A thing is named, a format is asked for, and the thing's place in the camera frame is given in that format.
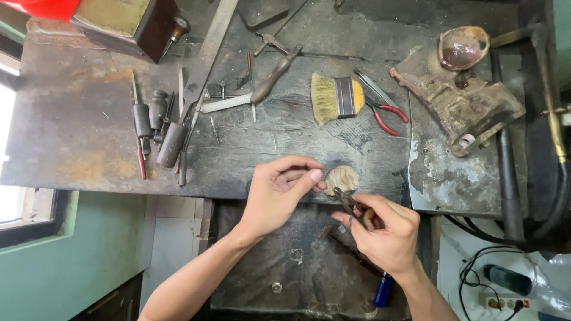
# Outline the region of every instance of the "metal pipe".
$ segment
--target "metal pipe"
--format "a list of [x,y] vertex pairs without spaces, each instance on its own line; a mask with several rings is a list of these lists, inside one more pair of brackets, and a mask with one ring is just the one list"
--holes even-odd
[[[500,55],[491,50],[492,81],[501,82]],[[497,134],[498,166],[500,168],[501,213],[504,220],[505,238],[524,240],[524,224],[521,217],[520,191],[517,185],[516,165],[513,156],[509,126]]]

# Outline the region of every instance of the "left hand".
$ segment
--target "left hand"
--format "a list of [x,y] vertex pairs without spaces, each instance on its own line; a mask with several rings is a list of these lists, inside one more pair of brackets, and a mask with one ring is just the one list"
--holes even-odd
[[324,168],[315,159],[299,155],[256,166],[239,225],[254,239],[279,229],[307,192],[325,190]]

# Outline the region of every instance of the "red plier handle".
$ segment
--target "red plier handle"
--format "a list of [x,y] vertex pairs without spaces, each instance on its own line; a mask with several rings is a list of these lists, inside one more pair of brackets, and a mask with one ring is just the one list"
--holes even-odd
[[408,117],[400,109],[396,107],[389,105],[378,105],[375,101],[373,101],[373,99],[371,99],[367,95],[365,95],[365,103],[371,108],[371,110],[373,110],[373,114],[375,115],[375,120],[377,121],[377,124],[379,124],[379,127],[381,127],[382,130],[384,130],[387,134],[391,136],[398,136],[399,133],[397,133],[395,130],[392,130],[389,126],[387,126],[387,124],[385,124],[385,122],[383,122],[381,115],[375,108],[390,111],[391,113],[396,114],[403,121],[403,123],[405,124],[408,123]]

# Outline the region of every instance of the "dirty tabletop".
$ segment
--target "dirty tabletop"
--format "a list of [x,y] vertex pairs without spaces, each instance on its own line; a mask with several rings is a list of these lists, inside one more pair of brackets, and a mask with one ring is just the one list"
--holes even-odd
[[[300,1],[290,2],[295,7]],[[412,47],[453,27],[480,25],[492,36],[515,29],[513,5],[348,1],[340,15],[333,10],[333,1],[309,1],[278,36],[288,47],[302,44],[304,54],[257,107],[258,121],[253,122],[249,105],[201,115],[188,152],[188,184],[179,188],[173,170],[155,164],[156,145],[146,162],[149,179],[140,179],[130,89],[131,68],[145,103],[151,102],[156,89],[177,90],[180,66],[185,67],[185,77],[188,75],[218,2],[178,3],[192,30],[157,66],[104,50],[49,44],[39,35],[26,37],[23,81],[16,97],[6,149],[10,160],[3,165],[2,184],[245,199],[257,164],[302,154],[325,163],[326,171],[348,164],[360,175],[360,191],[382,194],[406,206],[412,202],[419,210],[500,214],[495,145],[465,159],[443,158],[434,167],[431,162],[439,147],[421,143],[437,143],[444,137],[437,126],[416,125],[425,111],[390,77],[389,70]],[[473,14],[486,8],[490,9],[486,14]],[[229,90],[234,89],[236,77],[247,70],[246,52],[254,51],[260,41],[235,15],[209,77],[210,88],[225,81]],[[282,56],[268,47],[253,58],[254,82],[271,72]],[[318,128],[309,96],[311,74],[354,77],[354,67],[369,75],[411,117],[412,126],[393,115],[384,116],[399,137],[380,130],[369,109],[363,109],[357,118]],[[365,92],[375,97],[367,89]],[[218,127],[219,145],[210,117]],[[455,168],[454,175],[447,174],[445,168]],[[442,196],[446,184],[453,185],[456,197]],[[305,200],[331,203],[323,195],[309,195]]]

